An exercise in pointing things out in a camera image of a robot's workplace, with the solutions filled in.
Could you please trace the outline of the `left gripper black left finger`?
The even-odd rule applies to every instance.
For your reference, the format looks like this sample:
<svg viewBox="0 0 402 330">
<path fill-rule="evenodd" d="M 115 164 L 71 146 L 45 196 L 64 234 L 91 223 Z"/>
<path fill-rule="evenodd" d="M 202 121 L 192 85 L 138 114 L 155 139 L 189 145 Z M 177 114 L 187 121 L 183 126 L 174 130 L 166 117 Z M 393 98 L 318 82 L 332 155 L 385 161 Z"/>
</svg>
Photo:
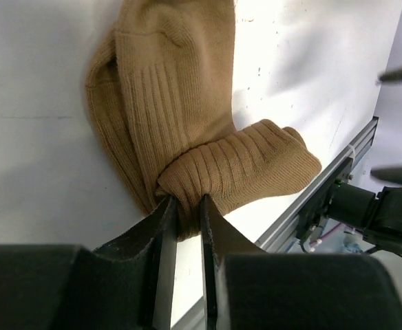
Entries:
<svg viewBox="0 0 402 330">
<path fill-rule="evenodd" d="M 169 329 L 177 202 L 80 245 L 0 245 L 0 329 Z"/>
</svg>

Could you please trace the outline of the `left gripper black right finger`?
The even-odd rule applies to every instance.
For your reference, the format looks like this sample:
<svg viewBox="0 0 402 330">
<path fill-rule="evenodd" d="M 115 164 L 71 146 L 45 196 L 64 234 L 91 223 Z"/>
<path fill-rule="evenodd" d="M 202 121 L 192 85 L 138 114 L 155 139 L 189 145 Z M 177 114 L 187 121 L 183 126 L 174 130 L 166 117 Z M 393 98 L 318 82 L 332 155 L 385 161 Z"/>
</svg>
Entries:
<svg viewBox="0 0 402 330">
<path fill-rule="evenodd" d="M 207 329 L 402 329 L 387 269 L 355 254 L 269 254 L 200 202 Z"/>
</svg>

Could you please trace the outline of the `brown sock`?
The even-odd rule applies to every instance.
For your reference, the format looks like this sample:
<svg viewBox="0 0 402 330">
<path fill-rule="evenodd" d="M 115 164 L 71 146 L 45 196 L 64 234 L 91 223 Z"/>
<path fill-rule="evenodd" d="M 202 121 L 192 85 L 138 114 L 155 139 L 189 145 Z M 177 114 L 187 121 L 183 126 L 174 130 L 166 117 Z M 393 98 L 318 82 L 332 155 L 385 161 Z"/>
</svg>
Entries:
<svg viewBox="0 0 402 330">
<path fill-rule="evenodd" d="M 124 1 L 90 63 L 89 116 L 134 201 L 178 202 L 178 238 L 200 233 L 208 195 L 226 215 L 303 190 L 321 170 L 301 135 L 232 116 L 232 1 Z"/>
</svg>

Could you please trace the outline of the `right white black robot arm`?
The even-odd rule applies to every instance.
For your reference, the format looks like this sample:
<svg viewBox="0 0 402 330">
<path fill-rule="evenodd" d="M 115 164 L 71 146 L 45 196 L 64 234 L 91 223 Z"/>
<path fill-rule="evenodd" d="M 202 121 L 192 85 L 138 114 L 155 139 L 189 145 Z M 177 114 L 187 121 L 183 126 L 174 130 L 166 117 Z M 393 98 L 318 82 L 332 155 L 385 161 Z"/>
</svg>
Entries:
<svg viewBox="0 0 402 330">
<path fill-rule="evenodd" d="M 335 184 L 326 214 L 359 230 L 363 240 L 373 245 L 368 254 L 384 250 L 402 258 L 402 166 L 374 168 L 370 174 L 401 187 L 384 187 L 376 194 L 350 184 Z"/>
</svg>

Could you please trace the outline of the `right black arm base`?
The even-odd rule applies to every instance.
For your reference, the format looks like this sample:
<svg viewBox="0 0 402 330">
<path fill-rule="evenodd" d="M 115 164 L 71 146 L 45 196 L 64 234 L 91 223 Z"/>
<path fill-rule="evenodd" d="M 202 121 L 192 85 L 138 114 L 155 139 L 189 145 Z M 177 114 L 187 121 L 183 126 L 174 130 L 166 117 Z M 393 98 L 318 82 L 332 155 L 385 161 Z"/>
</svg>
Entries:
<svg viewBox="0 0 402 330">
<path fill-rule="evenodd" d="M 323 183 L 299 211 L 296 238 L 299 239 L 303 252 L 307 252 L 305 242 L 309 238 L 317 240 L 323 232 L 330 200 L 337 186 L 348 183 L 352 163 L 353 159 L 347 157 L 329 175 L 325 176 Z"/>
</svg>

